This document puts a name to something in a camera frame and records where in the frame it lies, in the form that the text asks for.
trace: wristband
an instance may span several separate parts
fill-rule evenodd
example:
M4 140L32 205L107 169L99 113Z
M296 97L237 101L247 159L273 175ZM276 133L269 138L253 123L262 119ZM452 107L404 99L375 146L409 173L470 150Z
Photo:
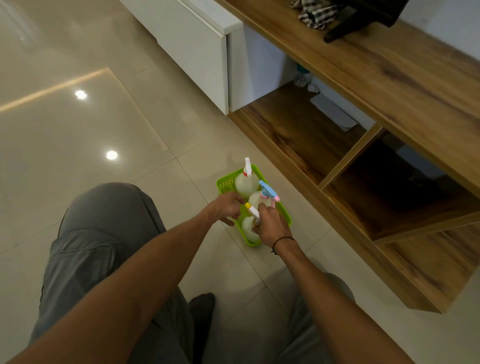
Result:
M275 243L273 243L272 245L272 251L271 253L275 254L275 255L278 255L277 253L275 253L275 244L278 243L280 240L282 239L291 239L291 240L295 240L294 238L292 238L291 236L284 236L283 238L280 238L280 239L277 239L277 241Z

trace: spray bottle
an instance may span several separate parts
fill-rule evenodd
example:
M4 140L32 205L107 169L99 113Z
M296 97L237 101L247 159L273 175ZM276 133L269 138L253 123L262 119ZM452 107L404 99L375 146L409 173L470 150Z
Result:
M257 175L252 171L250 158L245 158L245 168L235 178L235 188L240 195L247 198L258 189L258 181Z
M260 219L260 212L258 212L258 210L252 205L250 205L248 202L245 204L245 207L248 209L252 216L248 216L243 220L241 228L247 240L255 243L260 240L260 237L252 231L252 228L255 225L260 225L260 223L262 222Z
M258 204L263 202L267 206L275 208L275 202L280 202L280 197L268 184L260 181L261 191L254 192L248 199L248 203L258 210Z

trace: bottle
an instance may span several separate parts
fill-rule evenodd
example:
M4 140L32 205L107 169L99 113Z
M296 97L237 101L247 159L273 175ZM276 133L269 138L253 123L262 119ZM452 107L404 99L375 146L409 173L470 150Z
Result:
M254 192L248 199L248 203L258 209L258 204L263 202L267 206L275 207L275 202L280 201L277 193L265 182L260 181L261 191Z
M297 63L297 75L293 79L296 87L305 87L310 81L310 71Z
M260 237L258 234L255 234L252 231L252 228L255 225L260 225L262 222L260 220L260 213L256 208L254 208L252 205L250 205L248 202L245 204L245 207L248 209L248 211L252 214L252 216L246 217L241 225L241 228L243 230L243 233L245 234L245 237L247 238L248 241L251 243L256 243L260 241Z
M235 188L243 197L247 198L258 190L258 176L252 171L250 158L245 158L245 168L243 172L235 177Z

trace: plastic basket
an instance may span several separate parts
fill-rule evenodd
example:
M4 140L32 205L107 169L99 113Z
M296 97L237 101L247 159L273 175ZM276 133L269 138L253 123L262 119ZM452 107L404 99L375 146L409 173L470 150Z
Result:
M268 182L265 180L263 175L260 173L260 171L258 170L256 165L252 164L252 170L256 173L256 175L258 176L259 179L261 179L262 181L264 181L265 183L268 184ZM243 168L238 170L238 171L235 171L233 173L230 173L229 175L227 175L225 177L220 178L216 182L216 187L218 188L220 193L222 194L222 193L225 193L225 192L228 192L228 191L236 191L237 189L235 188L235 177L237 177L242 172L243 172ZM258 191L261 190L261 189L262 189L262 187L259 185L258 186ZM290 215L288 214L288 212L283 207L282 203L277 202L275 204L275 208L279 211L280 214L283 215L283 217L287 221L288 225L290 226L292 224L292 219L290 218ZM241 225L242 225L243 220L246 217L251 216L251 215L244 205L240 206L240 211L241 211L241 215L240 215L239 219L234 220L234 222L235 222L235 225L237 225L237 228L240 230L240 234L242 235L245 243L249 246L256 246L256 245L261 244L261 242L251 242L245 237L245 234L243 233Z

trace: black stand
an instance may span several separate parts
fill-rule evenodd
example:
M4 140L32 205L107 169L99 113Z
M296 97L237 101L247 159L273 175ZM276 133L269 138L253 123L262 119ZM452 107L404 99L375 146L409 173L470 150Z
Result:
M375 20L373 20L371 17L356 11L347 19L338 24L335 28L330 29L324 36L324 42L333 42L334 40L346 36L347 34L356 32L357 30L366 27L374 21Z

